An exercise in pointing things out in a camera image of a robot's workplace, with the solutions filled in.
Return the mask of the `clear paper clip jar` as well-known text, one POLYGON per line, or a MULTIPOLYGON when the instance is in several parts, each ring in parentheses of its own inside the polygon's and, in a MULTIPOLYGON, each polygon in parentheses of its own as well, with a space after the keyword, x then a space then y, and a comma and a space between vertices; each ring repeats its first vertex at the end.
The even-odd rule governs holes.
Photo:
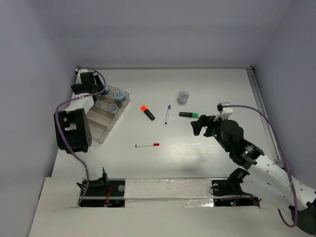
POLYGON ((110 113, 110 114, 113 114, 113 115, 116 115, 117 112, 119 110, 119 107, 117 104, 115 103, 111 103, 107 106, 107 111, 110 113))
POLYGON ((186 104, 189 99, 189 93, 187 91, 180 91, 178 93, 177 101, 179 104, 186 104))

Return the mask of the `blue-lidded cleaning gel jar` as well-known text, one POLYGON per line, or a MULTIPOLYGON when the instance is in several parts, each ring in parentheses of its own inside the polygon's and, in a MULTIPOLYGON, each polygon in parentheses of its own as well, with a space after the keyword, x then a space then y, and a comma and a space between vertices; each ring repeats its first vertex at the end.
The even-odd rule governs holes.
POLYGON ((102 93, 103 96, 107 95, 110 92, 109 86, 106 85, 104 92, 102 93))

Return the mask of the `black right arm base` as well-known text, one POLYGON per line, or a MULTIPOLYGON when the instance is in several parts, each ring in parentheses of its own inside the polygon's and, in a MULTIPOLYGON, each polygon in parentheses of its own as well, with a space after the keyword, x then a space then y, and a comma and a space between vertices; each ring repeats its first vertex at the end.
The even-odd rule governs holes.
POLYGON ((212 180, 209 192, 214 197, 216 207, 259 206, 261 201, 251 194, 244 193, 228 179, 212 180))

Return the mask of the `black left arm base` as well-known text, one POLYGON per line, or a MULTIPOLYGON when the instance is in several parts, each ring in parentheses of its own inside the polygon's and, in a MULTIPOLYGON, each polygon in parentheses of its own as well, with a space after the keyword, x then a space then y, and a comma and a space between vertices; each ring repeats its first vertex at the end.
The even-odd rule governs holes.
POLYGON ((125 179, 109 179, 103 168, 101 178, 90 180, 84 195, 86 184, 85 179, 82 183, 77 183, 80 188, 80 207, 125 207, 125 179))

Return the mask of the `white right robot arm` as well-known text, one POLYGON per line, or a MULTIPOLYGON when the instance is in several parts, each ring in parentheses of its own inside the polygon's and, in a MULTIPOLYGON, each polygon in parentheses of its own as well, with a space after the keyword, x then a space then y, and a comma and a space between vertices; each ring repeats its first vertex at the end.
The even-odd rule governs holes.
POLYGON ((229 175, 228 190, 252 194, 273 205, 303 232, 316 234, 316 191, 288 175, 259 147, 244 138, 244 130, 230 119, 202 115, 192 121, 198 136, 213 137, 239 167, 229 175))

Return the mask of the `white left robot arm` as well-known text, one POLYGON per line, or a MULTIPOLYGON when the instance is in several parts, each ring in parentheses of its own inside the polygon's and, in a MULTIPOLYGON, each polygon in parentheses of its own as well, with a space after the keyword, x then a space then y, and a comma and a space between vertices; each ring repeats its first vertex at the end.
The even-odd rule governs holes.
POLYGON ((87 189, 90 186, 88 164, 77 153, 87 153, 92 144, 87 113, 106 91, 107 83, 105 77, 92 68, 77 68, 75 74, 77 79, 71 86, 74 97, 57 105, 53 118, 57 146, 84 167, 85 184, 80 186, 87 189))

